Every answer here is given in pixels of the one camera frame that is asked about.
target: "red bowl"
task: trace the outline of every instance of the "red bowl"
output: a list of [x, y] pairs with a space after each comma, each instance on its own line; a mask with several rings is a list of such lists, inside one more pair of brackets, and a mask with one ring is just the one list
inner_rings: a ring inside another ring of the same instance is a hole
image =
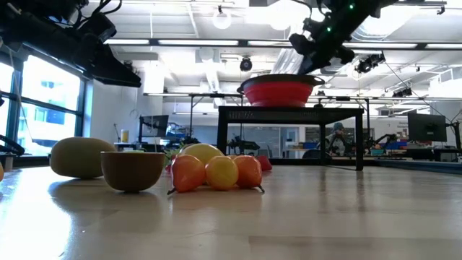
[[244, 81], [237, 91], [253, 106], [303, 108], [313, 87], [324, 83], [312, 75], [268, 74]]

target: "computer monitor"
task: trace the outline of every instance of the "computer monitor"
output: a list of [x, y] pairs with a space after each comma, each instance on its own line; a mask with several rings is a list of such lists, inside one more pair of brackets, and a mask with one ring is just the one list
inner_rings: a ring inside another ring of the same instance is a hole
[[409, 113], [409, 141], [446, 142], [446, 118], [444, 116]]
[[140, 116], [139, 141], [142, 137], [165, 137], [167, 125], [168, 116]]

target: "wooden bowl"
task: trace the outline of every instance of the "wooden bowl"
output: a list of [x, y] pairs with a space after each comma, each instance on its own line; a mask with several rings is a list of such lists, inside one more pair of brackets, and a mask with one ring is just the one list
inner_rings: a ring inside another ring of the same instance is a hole
[[119, 191], [151, 188], [162, 174], [164, 160], [161, 152], [101, 152], [104, 179]]

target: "person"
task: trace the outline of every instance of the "person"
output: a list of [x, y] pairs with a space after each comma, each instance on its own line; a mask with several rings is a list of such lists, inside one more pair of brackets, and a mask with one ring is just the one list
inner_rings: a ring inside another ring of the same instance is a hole
[[334, 124], [332, 134], [326, 136], [326, 150], [332, 156], [344, 156], [345, 155], [345, 144], [342, 139], [344, 138], [344, 125], [340, 122]]

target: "security camera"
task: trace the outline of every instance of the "security camera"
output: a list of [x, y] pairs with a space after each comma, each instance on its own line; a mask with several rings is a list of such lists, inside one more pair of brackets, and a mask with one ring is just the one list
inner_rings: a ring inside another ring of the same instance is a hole
[[243, 60], [240, 62], [240, 70], [242, 72], [249, 72], [252, 69], [252, 61], [250, 61], [249, 57], [244, 57]]

